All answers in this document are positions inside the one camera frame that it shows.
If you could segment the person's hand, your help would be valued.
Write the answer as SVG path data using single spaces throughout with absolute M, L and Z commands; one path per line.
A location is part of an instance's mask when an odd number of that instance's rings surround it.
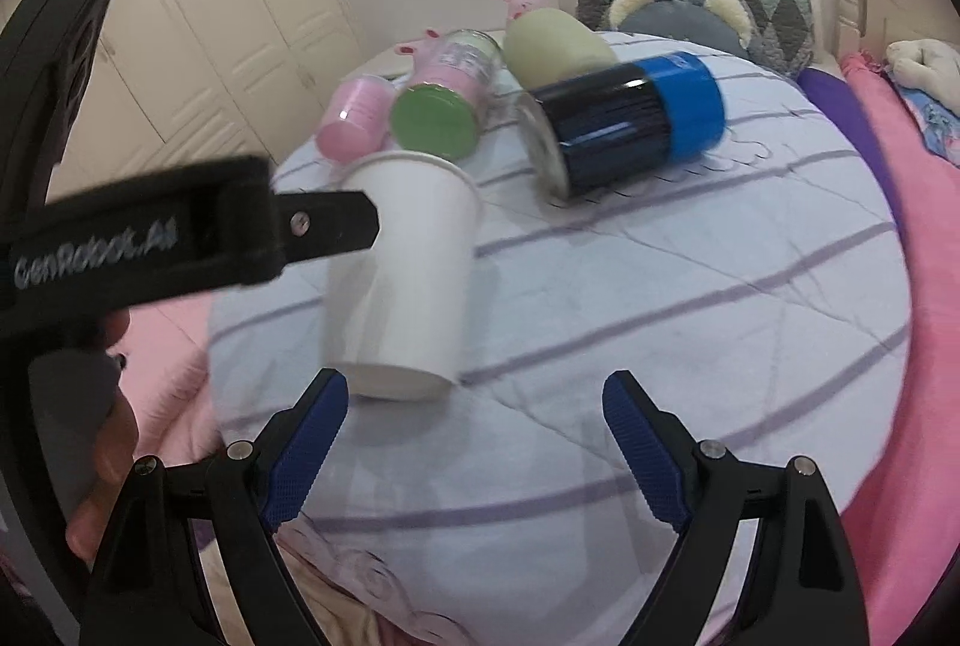
M 139 444 L 139 429 L 135 414 L 122 391 L 114 389 L 114 404 L 99 426 L 93 446 L 93 465 L 96 479 L 88 495 L 76 506 L 67 522 L 68 547 L 86 563 L 98 554 L 109 521 L 110 511 L 121 493 L 125 476 L 133 464 L 133 454 Z

